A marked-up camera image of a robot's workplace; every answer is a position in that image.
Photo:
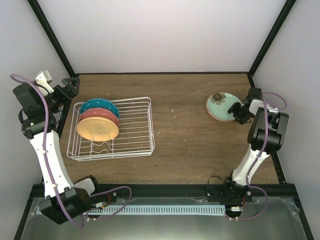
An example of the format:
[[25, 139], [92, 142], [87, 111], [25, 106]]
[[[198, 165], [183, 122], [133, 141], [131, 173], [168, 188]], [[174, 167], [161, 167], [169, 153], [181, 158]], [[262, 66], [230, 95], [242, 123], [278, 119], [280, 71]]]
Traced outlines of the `mint green flower plate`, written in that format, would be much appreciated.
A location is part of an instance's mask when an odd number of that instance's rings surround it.
[[221, 122], [232, 122], [235, 120], [232, 113], [228, 113], [228, 110], [233, 104], [240, 103], [241, 100], [227, 92], [213, 93], [206, 100], [206, 110], [208, 114], [214, 119]]

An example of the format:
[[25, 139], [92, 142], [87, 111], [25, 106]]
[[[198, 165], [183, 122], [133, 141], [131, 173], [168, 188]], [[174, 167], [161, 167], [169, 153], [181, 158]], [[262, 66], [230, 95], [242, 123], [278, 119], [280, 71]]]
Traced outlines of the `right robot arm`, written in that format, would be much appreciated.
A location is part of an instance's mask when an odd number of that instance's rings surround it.
[[248, 196], [253, 188], [251, 180], [271, 154], [281, 149], [289, 122], [289, 115], [263, 98], [262, 89], [252, 87], [243, 101], [230, 93], [217, 92], [206, 100], [206, 110], [221, 122], [244, 125], [251, 122], [247, 135], [248, 149], [240, 164], [223, 179], [221, 190], [207, 187], [207, 196], [220, 201], [238, 202]]

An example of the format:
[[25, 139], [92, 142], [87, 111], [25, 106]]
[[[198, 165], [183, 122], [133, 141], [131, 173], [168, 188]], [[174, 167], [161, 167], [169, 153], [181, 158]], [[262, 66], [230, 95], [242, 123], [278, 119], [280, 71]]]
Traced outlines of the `pink polka dot plate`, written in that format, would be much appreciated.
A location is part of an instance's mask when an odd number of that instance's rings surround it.
[[80, 114], [79, 122], [89, 117], [102, 117], [111, 120], [117, 127], [119, 127], [118, 117], [110, 111], [102, 107], [94, 107], [86, 110]]

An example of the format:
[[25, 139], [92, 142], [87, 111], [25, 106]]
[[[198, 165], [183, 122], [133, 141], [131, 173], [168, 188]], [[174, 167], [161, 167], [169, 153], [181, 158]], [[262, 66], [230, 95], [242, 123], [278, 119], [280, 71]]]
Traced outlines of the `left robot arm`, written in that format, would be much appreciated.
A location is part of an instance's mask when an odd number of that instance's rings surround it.
[[84, 223], [76, 223], [74, 218], [82, 218], [91, 209], [92, 202], [101, 198], [102, 189], [92, 175], [72, 182], [61, 154], [57, 133], [60, 126], [55, 118], [60, 107], [68, 110], [71, 100], [79, 94], [80, 79], [65, 78], [64, 86], [57, 85], [50, 92], [18, 74], [11, 74], [10, 78], [20, 84], [13, 93], [22, 106], [18, 115], [21, 131], [36, 152], [43, 176], [45, 200], [39, 210], [59, 225], [70, 221], [81, 228]]

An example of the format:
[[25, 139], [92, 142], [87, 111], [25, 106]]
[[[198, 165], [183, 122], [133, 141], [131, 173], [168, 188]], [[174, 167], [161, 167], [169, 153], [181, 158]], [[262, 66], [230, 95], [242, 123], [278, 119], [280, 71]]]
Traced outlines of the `orange plate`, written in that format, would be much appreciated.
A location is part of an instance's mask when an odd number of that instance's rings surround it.
[[88, 117], [76, 126], [77, 133], [84, 139], [94, 142], [106, 142], [115, 139], [119, 134], [117, 125], [104, 117]]

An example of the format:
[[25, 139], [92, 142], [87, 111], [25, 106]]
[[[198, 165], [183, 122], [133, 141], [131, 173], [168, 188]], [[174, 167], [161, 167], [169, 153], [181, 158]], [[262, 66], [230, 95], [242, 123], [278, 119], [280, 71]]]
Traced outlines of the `teal polka dot plate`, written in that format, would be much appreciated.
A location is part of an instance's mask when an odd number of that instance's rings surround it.
[[103, 108], [111, 111], [117, 118], [120, 117], [118, 108], [109, 100], [104, 98], [92, 98], [81, 105], [80, 114], [92, 108]]

